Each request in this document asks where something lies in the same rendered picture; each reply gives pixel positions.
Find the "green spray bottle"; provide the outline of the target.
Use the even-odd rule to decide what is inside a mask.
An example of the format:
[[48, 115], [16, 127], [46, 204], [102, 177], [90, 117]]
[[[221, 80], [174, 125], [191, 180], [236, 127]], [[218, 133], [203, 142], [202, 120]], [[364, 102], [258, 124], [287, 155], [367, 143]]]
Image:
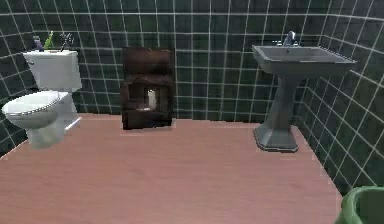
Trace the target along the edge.
[[48, 50], [53, 45], [53, 35], [54, 35], [54, 32], [51, 31], [49, 33], [47, 39], [45, 40], [45, 42], [44, 42], [44, 49], [45, 50]]

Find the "chrome sink faucet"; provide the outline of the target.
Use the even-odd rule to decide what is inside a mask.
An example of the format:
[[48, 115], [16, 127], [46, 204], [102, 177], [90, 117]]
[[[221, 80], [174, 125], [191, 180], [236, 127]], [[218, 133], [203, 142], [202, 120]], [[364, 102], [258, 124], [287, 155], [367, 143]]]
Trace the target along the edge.
[[284, 40], [276, 40], [274, 44], [279, 47], [299, 47], [299, 43], [296, 40], [296, 33], [294, 31], [289, 31]]

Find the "dark wooden commode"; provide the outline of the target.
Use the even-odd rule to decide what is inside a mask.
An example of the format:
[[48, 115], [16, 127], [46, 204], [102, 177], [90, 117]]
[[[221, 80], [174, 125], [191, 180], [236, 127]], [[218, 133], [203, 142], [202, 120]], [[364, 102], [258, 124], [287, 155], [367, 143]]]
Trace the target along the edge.
[[[166, 48], [124, 47], [120, 107], [124, 130], [172, 125], [175, 96], [175, 51]], [[156, 109], [147, 92], [156, 92]]]

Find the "purple bottle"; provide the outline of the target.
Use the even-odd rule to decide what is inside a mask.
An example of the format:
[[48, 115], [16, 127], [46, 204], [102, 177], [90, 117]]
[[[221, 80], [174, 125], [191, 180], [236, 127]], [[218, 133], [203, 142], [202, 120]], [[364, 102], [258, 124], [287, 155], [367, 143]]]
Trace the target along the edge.
[[33, 41], [36, 45], [36, 49], [39, 51], [39, 52], [44, 52], [44, 47], [41, 43], [41, 40], [40, 40], [40, 37], [39, 36], [33, 36]]

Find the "green bin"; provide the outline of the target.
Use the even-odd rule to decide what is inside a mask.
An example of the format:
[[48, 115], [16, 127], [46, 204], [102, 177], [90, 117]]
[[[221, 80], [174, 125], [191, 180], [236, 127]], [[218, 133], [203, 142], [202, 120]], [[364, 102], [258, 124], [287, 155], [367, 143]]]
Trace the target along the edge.
[[384, 187], [361, 186], [349, 191], [334, 224], [384, 224]]

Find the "grey pedestal sink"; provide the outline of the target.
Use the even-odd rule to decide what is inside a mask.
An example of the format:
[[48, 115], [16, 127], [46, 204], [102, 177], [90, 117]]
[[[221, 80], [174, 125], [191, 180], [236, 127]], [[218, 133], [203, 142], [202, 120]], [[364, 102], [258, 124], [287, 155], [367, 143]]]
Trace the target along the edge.
[[306, 79], [342, 77], [357, 61], [321, 46], [253, 46], [252, 50], [262, 71], [278, 78], [267, 118], [254, 129], [256, 144], [263, 151], [296, 152], [291, 119], [297, 86]]

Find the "dark thin brush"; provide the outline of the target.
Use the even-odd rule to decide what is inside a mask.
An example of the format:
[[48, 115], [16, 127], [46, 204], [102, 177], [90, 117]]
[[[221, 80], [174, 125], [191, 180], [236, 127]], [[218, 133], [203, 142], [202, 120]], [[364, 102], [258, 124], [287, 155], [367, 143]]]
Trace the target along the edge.
[[63, 39], [63, 44], [61, 45], [60, 51], [63, 51], [65, 46], [74, 42], [73, 35], [71, 33], [61, 33], [60, 37]]

